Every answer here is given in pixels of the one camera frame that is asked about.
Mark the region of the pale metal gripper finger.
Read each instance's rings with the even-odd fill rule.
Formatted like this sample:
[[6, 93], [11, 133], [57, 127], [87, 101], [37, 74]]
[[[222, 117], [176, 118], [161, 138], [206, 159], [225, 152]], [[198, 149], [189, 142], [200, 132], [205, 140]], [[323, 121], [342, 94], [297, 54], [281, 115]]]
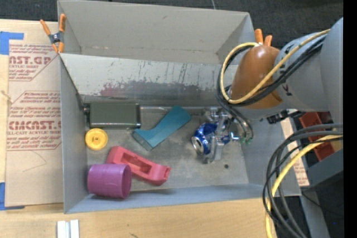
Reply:
[[214, 160], [215, 161], [221, 160], [224, 147], [225, 147], [224, 143], [216, 143], [215, 144], [215, 149], [214, 149]]
[[214, 161], [215, 158], [215, 148], [216, 148], [216, 139], [213, 138], [210, 145], [210, 152], [203, 156], [203, 163], [210, 164]]

